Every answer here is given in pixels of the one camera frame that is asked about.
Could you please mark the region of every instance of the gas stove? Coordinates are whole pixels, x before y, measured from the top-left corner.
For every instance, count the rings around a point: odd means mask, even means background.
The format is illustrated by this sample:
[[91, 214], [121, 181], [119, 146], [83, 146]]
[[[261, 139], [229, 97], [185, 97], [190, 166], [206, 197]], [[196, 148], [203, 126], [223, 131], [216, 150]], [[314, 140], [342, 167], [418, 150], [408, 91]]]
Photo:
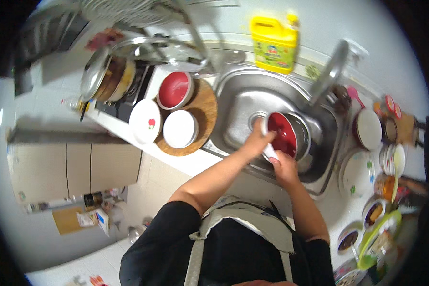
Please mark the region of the gas stove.
[[126, 123], [130, 119], [133, 107], [144, 98], [154, 66], [147, 61], [136, 60], [135, 77], [124, 96], [116, 102], [97, 102], [96, 108]]

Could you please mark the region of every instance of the stainless steel sink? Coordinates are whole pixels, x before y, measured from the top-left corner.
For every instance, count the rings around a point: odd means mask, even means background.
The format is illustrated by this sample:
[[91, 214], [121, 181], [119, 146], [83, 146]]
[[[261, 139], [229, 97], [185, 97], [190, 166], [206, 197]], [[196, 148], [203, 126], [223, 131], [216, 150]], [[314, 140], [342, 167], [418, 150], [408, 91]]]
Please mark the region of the stainless steel sink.
[[[226, 157], [243, 145], [258, 117], [272, 111], [296, 112], [306, 120], [314, 145], [298, 162], [299, 178], [310, 195], [320, 196], [333, 170], [344, 121], [327, 104], [308, 106], [310, 85], [299, 75], [276, 74], [246, 63], [226, 64], [215, 87], [218, 119], [203, 149]], [[272, 164], [263, 157], [246, 171], [277, 184]]]

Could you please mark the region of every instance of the floor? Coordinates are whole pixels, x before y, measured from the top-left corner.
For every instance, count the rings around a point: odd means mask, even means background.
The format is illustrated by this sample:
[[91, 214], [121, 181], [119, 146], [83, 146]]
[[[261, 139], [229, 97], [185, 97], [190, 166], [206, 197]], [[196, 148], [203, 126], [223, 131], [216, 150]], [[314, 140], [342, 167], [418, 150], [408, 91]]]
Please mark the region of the floor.
[[[144, 219], [153, 218], [174, 191], [191, 177], [143, 152], [140, 173], [136, 184], [129, 186], [127, 203], [120, 207], [124, 213], [124, 224], [139, 225]], [[279, 186], [268, 183], [246, 173], [240, 173], [227, 194], [270, 206], [271, 200], [281, 214], [292, 217], [291, 200]]]

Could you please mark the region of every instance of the person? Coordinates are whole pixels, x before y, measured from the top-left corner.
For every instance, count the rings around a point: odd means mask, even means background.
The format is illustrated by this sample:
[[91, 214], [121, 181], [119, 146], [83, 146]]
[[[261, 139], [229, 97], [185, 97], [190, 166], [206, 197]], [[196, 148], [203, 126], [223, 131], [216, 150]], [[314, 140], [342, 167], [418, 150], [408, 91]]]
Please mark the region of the person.
[[122, 286], [335, 285], [327, 227], [293, 158], [278, 151], [270, 161], [291, 198], [295, 231], [274, 206], [223, 196], [276, 136], [263, 136], [260, 121], [240, 149], [173, 193], [124, 254]]

